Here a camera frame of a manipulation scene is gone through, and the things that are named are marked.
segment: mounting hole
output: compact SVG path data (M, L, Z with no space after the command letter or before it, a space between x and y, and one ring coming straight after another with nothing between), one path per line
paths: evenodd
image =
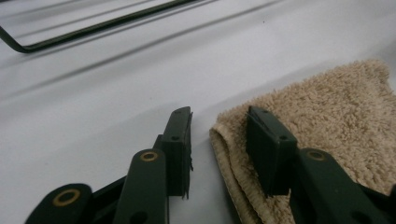
M308 152L306 153L306 155L307 155L310 159L312 159L312 160L314 160L314 161L324 161L324 160L326 160L326 157L324 156L324 154L321 153L321 152L318 152L318 151L308 151Z
M362 223L362 224L371 224L372 223L372 220L367 215L365 215L363 212L354 211L354 212L351 212L350 215L353 217L353 219L357 220L359 223Z
M140 156L140 160L142 161L155 161L157 158L158 154L153 151L145 152Z
M143 224L148 220L148 214L145 212L136 212L129 219L130 224Z
M52 204L57 207L67 206L70 203L75 202L81 193L78 189L66 189L56 195L56 197L52 200Z

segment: white surface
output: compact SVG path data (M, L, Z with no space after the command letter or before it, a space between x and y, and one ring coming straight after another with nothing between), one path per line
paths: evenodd
M0 24L29 44L159 2L14 0ZM98 190L126 175L185 105L194 172L170 223L237 223L209 142L217 114L368 58L389 65L395 88L395 24L392 0L217 0L29 55L1 42L0 223L24 222L61 185Z

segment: beige towel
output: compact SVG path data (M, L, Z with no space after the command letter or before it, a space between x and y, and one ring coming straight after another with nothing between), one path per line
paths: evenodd
M294 223L288 197L265 199L245 151L249 105L273 112L299 148L330 152L354 181L389 194L396 184L396 96L388 78L380 61L355 62L221 113L210 138L242 222Z

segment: terry cloth towel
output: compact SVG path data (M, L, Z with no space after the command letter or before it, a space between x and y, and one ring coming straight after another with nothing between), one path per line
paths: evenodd
M246 153L250 105L274 113L299 148L331 153L354 181L389 195L396 184L396 96L388 78L380 61L355 62L219 114L210 139L242 223L294 223L289 197L264 197Z

